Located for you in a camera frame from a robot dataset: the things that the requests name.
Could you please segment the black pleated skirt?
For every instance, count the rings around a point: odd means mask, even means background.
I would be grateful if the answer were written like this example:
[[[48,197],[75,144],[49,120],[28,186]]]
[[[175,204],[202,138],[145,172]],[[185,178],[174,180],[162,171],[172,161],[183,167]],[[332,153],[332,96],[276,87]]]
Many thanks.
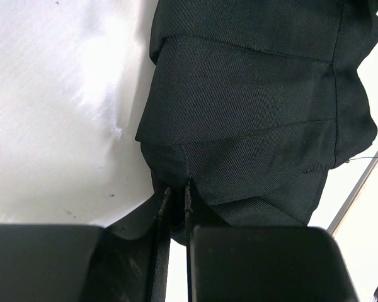
[[[185,187],[228,224],[303,227],[328,172],[377,135],[358,67],[378,1],[160,1],[136,140],[155,184]]]

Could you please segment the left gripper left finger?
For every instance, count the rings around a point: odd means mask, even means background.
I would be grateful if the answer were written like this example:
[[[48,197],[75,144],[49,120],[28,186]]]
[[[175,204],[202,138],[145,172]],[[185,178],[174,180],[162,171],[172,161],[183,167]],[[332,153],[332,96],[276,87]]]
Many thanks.
[[[0,224],[0,301],[164,301],[171,190],[114,224]]]

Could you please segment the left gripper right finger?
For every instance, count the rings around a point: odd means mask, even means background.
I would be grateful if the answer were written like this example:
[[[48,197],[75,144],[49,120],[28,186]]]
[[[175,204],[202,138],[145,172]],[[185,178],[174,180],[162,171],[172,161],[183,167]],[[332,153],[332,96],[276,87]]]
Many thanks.
[[[185,188],[190,301],[356,301],[340,249],[321,228],[233,227]]]

